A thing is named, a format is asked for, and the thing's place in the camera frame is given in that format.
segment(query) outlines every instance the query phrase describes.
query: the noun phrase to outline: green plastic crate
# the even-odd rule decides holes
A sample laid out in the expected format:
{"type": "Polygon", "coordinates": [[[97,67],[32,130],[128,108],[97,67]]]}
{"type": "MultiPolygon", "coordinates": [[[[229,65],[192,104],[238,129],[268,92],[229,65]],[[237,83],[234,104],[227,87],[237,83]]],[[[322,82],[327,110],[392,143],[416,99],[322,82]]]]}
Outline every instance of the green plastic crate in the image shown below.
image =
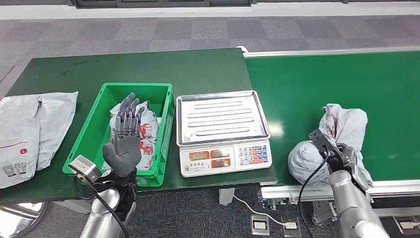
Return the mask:
{"type": "Polygon", "coordinates": [[[86,118],[85,123],[63,166],[65,174],[73,175],[67,166],[79,155],[93,161],[102,172],[102,145],[109,142],[109,110],[133,92],[140,101],[149,100],[150,108],[161,117],[152,167],[137,171],[137,186],[160,186],[165,174],[169,139],[172,132],[175,100],[169,83],[105,83],[86,118]]]}

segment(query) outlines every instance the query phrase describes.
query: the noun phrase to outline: stainless steel tray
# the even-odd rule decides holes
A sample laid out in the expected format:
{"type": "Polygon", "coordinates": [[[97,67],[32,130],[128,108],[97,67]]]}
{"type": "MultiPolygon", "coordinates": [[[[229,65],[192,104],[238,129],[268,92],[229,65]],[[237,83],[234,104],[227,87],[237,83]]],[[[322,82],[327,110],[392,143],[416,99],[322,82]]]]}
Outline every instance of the stainless steel tray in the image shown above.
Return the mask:
{"type": "Polygon", "coordinates": [[[270,137],[256,91],[179,96],[176,108],[178,146],[270,137]]]}

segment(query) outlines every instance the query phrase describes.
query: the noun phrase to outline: white plastic mailer bag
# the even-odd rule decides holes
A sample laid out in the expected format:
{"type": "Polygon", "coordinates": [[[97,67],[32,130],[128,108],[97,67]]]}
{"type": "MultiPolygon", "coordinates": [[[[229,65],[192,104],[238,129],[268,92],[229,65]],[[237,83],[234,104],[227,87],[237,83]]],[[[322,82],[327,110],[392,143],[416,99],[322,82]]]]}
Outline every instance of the white plastic mailer bag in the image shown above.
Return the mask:
{"type": "Polygon", "coordinates": [[[36,170],[40,95],[12,96],[0,101],[0,188],[31,179],[36,170]]]}
{"type": "Polygon", "coordinates": [[[41,132],[37,170],[50,166],[73,122],[78,94],[74,92],[41,95],[42,105],[38,110],[41,132]]]}
{"type": "MultiPolygon", "coordinates": [[[[345,143],[355,149],[357,166],[366,176],[369,186],[372,178],[363,165],[361,153],[368,117],[361,109],[343,109],[339,104],[327,104],[325,114],[319,122],[320,131],[331,143],[345,143]]],[[[289,173],[301,184],[322,163],[322,156],[310,141],[300,142],[288,157],[289,173]]],[[[329,170],[325,164],[308,182],[309,186],[329,186],[329,170]]]]}

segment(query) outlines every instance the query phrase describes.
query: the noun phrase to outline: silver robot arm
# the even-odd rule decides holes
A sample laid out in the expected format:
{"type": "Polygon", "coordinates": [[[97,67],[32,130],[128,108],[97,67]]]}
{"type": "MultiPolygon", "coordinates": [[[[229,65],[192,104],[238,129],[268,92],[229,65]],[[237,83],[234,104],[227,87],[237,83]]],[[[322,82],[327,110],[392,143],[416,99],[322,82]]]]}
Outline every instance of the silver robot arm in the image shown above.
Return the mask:
{"type": "Polygon", "coordinates": [[[139,102],[134,93],[121,102],[111,143],[103,145],[102,154],[111,170],[102,174],[92,161],[81,155],[68,165],[76,174],[76,192],[79,193],[76,181],[79,178],[96,197],[80,238],[128,237],[127,222],[136,209],[136,165],[142,157],[138,134],[141,112],[135,113],[139,102]]]}
{"type": "Polygon", "coordinates": [[[334,194],[341,238],[389,238],[369,198],[352,183],[349,172],[333,172],[329,183],[334,194]]]}
{"type": "Polygon", "coordinates": [[[328,151],[332,155],[326,161],[331,171],[329,183],[340,223],[340,238],[389,238],[370,205],[368,182],[357,167],[353,147],[331,144],[319,129],[309,134],[309,138],[321,154],[328,151]]]}

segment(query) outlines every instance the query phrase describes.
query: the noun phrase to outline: gray robotic hand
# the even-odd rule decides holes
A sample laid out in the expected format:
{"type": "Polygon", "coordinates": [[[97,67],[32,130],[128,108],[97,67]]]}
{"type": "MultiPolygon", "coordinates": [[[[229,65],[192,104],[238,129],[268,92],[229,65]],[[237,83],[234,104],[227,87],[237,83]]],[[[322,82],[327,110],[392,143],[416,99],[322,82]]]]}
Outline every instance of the gray robotic hand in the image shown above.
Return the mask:
{"type": "Polygon", "coordinates": [[[121,102],[115,128],[111,129],[110,143],[104,144],[102,148],[105,161],[120,177],[129,175],[142,158],[139,123],[143,110],[136,114],[139,103],[134,93],[130,93],[121,102]]]}

